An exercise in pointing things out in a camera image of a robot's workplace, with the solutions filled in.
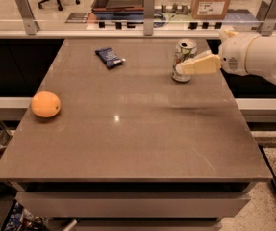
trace orange fruit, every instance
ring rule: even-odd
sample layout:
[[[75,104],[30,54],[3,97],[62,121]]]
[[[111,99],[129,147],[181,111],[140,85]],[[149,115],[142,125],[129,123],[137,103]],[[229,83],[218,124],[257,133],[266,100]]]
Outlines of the orange fruit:
[[[56,94],[41,91],[32,98],[31,109],[37,116],[52,117],[60,111],[61,101]]]

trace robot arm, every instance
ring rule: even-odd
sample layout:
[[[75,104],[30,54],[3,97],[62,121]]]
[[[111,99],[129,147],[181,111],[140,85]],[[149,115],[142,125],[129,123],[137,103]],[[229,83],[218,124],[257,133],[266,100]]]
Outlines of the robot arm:
[[[180,74],[215,73],[221,67],[236,75],[257,75],[276,85],[276,38],[231,31],[220,33],[219,54],[203,52],[176,65]]]

